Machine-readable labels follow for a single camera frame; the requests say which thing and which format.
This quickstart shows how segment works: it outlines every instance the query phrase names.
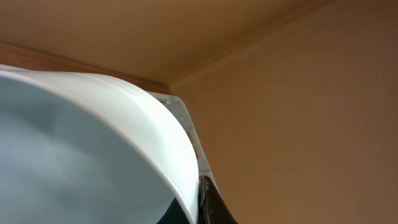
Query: white bowl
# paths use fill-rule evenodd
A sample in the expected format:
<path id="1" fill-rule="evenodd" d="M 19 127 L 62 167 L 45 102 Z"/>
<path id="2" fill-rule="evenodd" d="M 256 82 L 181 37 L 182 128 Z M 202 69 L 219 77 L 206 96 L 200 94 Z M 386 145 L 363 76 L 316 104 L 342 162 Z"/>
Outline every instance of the white bowl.
<path id="1" fill-rule="evenodd" d="M 2 223 L 198 218 L 198 166 L 173 115 L 106 75 L 0 67 Z"/>

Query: wooden trim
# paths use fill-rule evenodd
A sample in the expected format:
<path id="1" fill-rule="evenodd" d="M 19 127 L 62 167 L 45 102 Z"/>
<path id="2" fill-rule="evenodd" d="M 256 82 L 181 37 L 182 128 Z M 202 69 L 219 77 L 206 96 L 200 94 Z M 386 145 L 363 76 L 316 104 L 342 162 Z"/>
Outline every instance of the wooden trim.
<path id="1" fill-rule="evenodd" d="M 110 75 L 130 82 L 146 91 L 171 94 L 170 88 L 161 83 L 20 47 L 4 41 L 0 41 L 0 64 L 31 70 L 83 72 Z"/>

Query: orange wall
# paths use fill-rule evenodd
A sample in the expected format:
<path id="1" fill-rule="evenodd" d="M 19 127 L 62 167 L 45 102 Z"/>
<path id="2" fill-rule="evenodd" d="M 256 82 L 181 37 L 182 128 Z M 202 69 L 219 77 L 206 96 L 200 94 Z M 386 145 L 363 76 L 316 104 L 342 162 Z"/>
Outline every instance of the orange wall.
<path id="1" fill-rule="evenodd" d="M 395 9 L 335 1 L 172 86 L 240 223 L 398 223 Z"/>

